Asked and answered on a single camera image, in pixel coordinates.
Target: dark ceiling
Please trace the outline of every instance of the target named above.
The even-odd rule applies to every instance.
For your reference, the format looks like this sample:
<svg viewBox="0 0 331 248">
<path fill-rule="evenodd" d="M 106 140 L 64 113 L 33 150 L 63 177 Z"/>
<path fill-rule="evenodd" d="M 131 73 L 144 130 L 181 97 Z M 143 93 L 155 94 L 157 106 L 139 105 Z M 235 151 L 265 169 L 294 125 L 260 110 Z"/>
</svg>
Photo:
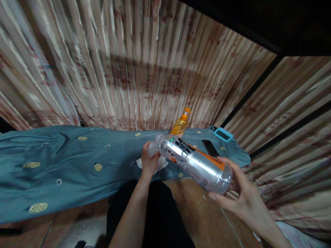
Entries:
<svg viewBox="0 0 331 248">
<path fill-rule="evenodd" d="M 331 55 L 331 2 L 182 0 L 274 53 Z"/>
</svg>

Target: forearm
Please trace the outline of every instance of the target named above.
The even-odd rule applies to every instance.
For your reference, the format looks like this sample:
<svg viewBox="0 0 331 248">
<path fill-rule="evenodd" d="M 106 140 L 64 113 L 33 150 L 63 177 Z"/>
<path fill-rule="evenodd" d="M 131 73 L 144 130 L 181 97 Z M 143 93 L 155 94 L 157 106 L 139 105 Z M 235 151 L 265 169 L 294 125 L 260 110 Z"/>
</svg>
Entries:
<svg viewBox="0 0 331 248">
<path fill-rule="evenodd" d="M 150 182 L 150 176 L 140 177 L 109 247 L 142 246 Z"/>
</svg>

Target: black phone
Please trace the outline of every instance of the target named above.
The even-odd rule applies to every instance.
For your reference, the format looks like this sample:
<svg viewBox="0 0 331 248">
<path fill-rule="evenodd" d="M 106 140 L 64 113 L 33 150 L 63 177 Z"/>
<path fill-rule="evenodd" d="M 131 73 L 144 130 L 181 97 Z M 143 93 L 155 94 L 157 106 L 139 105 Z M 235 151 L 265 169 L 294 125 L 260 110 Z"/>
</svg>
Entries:
<svg viewBox="0 0 331 248">
<path fill-rule="evenodd" d="M 211 141 L 203 139 L 202 143 L 206 147 L 206 149 L 207 149 L 210 156 L 212 156 L 212 157 L 219 156 L 218 152 L 216 151 L 216 149 L 215 149 L 215 147 L 214 147 L 214 145 L 212 144 Z"/>
</svg>

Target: white cloth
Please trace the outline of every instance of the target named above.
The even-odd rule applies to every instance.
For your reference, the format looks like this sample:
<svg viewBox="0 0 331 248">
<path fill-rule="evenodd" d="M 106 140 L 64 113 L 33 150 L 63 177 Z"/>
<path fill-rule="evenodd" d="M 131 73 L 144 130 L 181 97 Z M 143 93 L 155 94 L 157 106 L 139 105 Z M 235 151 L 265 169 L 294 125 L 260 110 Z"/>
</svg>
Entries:
<svg viewBox="0 0 331 248">
<path fill-rule="evenodd" d="M 141 158 L 140 158 L 140 159 L 137 159 L 136 162 L 137 162 L 138 167 L 139 167 L 140 169 L 142 169 Z M 159 157 L 159 160 L 158 160 L 158 167 L 157 167 L 155 173 L 158 172 L 159 170 L 163 169 L 163 168 L 166 167 L 167 165 L 168 165 L 168 162 L 166 161 L 166 158 L 163 157 L 163 156 Z"/>
<path fill-rule="evenodd" d="M 298 229 L 290 226 L 281 221 L 277 221 L 276 224 L 282 230 L 285 237 L 291 242 L 294 248 L 328 248 L 330 247 L 326 243 L 319 241 L 303 232 L 299 231 Z"/>
</svg>

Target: wrist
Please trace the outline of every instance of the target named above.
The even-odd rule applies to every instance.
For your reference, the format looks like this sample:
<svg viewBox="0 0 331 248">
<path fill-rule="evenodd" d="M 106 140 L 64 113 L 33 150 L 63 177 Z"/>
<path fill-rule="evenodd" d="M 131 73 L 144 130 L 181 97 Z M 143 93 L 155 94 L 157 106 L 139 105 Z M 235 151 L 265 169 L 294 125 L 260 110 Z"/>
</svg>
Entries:
<svg viewBox="0 0 331 248">
<path fill-rule="evenodd" d="M 142 172 L 139 180 L 150 183 L 152 180 L 152 177 L 153 177 L 153 174 L 147 173 L 147 172 Z"/>
<path fill-rule="evenodd" d="M 265 234 L 261 236 L 265 241 L 267 241 L 272 247 L 278 248 L 292 248 L 289 240 L 284 236 L 282 230 L 275 223 L 275 227 L 269 229 Z"/>
</svg>

